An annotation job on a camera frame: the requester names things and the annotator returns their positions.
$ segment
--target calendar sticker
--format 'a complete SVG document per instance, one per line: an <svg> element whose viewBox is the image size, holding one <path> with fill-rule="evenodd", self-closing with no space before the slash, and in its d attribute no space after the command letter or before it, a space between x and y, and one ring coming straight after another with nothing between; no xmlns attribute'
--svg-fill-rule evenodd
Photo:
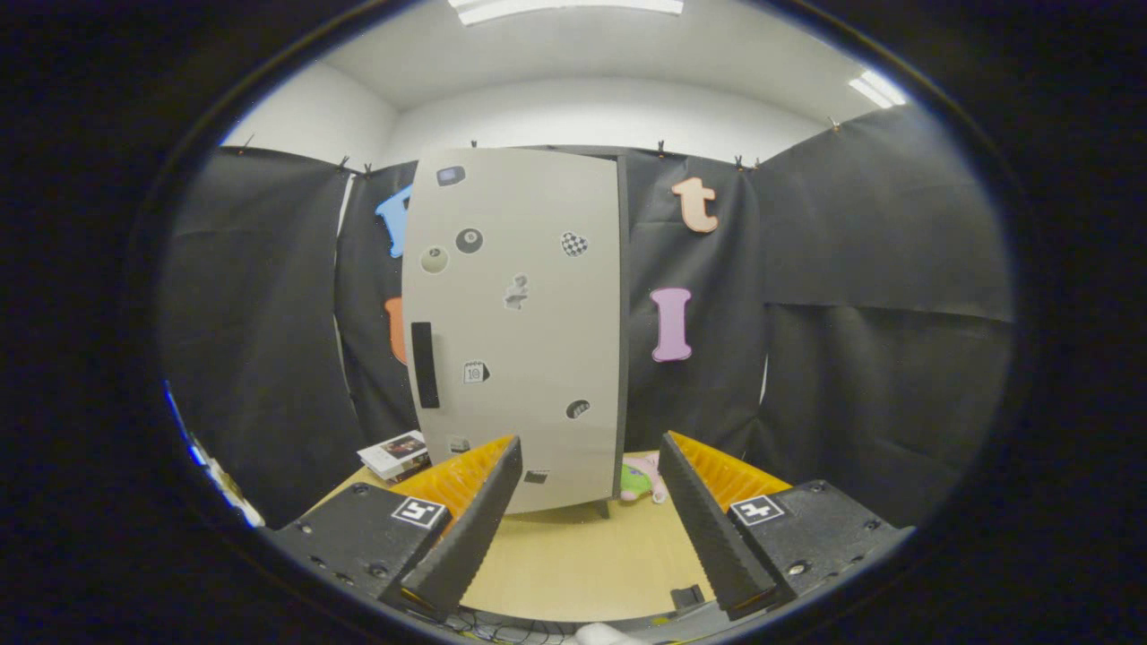
<svg viewBox="0 0 1147 645"><path fill-rule="evenodd" d="M462 365L463 383L481 383L490 378L490 368L482 360L470 360Z"/></svg>

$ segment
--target black handle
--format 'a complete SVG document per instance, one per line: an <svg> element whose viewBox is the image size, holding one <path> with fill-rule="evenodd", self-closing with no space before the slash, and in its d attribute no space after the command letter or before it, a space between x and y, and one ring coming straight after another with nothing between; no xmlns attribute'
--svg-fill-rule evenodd
<svg viewBox="0 0 1147 645"><path fill-rule="evenodd" d="M419 383L422 407L438 407L438 379L434 373L434 342L429 322L411 322L411 345L414 350L414 380Z"/></svg>

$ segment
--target black fabric backdrop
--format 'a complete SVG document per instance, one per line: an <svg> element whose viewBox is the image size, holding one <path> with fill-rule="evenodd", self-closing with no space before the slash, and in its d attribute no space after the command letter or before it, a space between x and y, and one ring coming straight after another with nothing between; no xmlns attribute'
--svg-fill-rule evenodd
<svg viewBox="0 0 1147 645"><path fill-rule="evenodd" d="M758 169L546 148L626 161L626 450L673 429L794 483L827 479L897 524L955 482L994 410L1012 305L991 200L928 115L877 110ZM356 450L418 427L383 310L401 259L375 216L415 168L356 178L334 269L346 176L328 164L221 151L180 213L169 373L188 426L268 523L353 472ZM716 191L710 234L670 192L688 177ZM662 287L693 294L684 362L651 358Z"/></svg>
<svg viewBox="0 0 1147 645"><path fill-rule="evenodd" d="M357 468L334 318L346 173L220 150L189 186L161 278L161 358L188 430L268 526Z"/></svg>
<svg viewBox="0 0 1147 645"><path fill-rule="evenodd" d="M911 106L794 146L752 184L770 357L749 460L919 522L974 457L1009 365L992 201Z"/></svg>
<svg viewBox="0 0 1147 645"><path fill-rule="evenodd" d="M390 351L383 304L403 295L403 258L390 257L390 233L374 209L414 181L416 162L356 177L338 234L335 316L354 410L368 444L419 427L411 382Z"/></svg>

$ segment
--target white wall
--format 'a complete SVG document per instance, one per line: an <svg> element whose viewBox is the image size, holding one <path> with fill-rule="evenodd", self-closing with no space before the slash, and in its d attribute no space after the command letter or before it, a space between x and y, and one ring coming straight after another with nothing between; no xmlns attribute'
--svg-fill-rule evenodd
<svg viewBox="0 0 1147 645"><path fill-rule="evenodd" d="M340 163L380 168L397 112L381 96L325 63L314 63L258 103L224 140Z"/></svg>
<svg viewBox="0 0 1147 645"><path fill-rule="evenodd" d="M416 160L423 148L600 145L665 149L750 165L826 130L825 124L750 99L627 78L504 85L403 112L376 168Z"/></svg>

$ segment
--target pink letter i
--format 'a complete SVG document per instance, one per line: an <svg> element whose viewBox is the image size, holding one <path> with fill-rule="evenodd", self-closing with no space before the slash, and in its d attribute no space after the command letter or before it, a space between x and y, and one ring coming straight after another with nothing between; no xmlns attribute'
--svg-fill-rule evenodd
<svg viewBox="0 0 1147 645"><path fill-rule="evenodd" d="M657 363L685 360L693 353L693 348L685 342L685 303L693 294L671 287L657 289L649 297L657 303L657 349L653 350L653 359Z"/></svg>

